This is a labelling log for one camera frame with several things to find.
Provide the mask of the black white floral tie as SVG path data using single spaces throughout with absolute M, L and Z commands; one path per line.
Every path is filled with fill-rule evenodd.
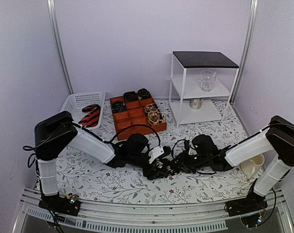
M 177 175 L 178 171 L 168 159 L 156 159 L 152 163 L 154 168 L 153 178 L 167 178 L 169 176 Z

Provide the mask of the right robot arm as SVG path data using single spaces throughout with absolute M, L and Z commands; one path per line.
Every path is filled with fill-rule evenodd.
M 200 167 L 208 166 L 214 173 L 232 170 L 257 155 L 275 151 L 276 158 L 255 180 L 243 200 L 243 208 L 252 212 L 260 206 L 261 198 L 294 167 L 294 125 L 280 116 L 274 116 L 263 129 L 233 146 L 218 149 L 209 135 L 200 134 L 192 140 L 191 146 L 184 148 L 183 152 L 172 157 L 178 168 L 195 172 Z

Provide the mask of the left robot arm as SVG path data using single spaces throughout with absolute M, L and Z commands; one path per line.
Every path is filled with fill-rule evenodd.
M 56 178 L 56 159 L 64 148 L 80 150 L 113 168 L 124 167 L 126 164 L 145 167 L 164 155 L 163 146 L 151 148 L 147 138 L 140 133 L 134 133 L 120 143 L 104 141 L 76 123 L 68 111 L 38 123 L 34 128 L 34 136 L 35 146 L 23 146 L 23 150 L 32 151 L 35 155 L 42 198 L 54 211 L 59 211 L 64 206 Z

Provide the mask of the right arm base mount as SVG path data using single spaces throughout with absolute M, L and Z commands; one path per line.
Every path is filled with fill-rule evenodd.
M 240 218 L 241 223 L 247 228 L 256 228 L 263 224 L 267 217 L 266 208 L 268 207 L 265 197 L 247 196 L 242 199 L 227 201 L 224 210 L 229 216 L 241 216 L 255 212 L 252 215 Z

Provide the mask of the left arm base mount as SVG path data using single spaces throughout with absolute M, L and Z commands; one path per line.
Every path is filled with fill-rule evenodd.
M 69 193 L 61 197 L 59 192 L 56 195 L 47 196 L 43 193 L 42 189 L 39 207 L 51 211 L 53 213 L 60 213 L 70 216 L 78 216 L 81 202 L 78 200 L 77 194 Z

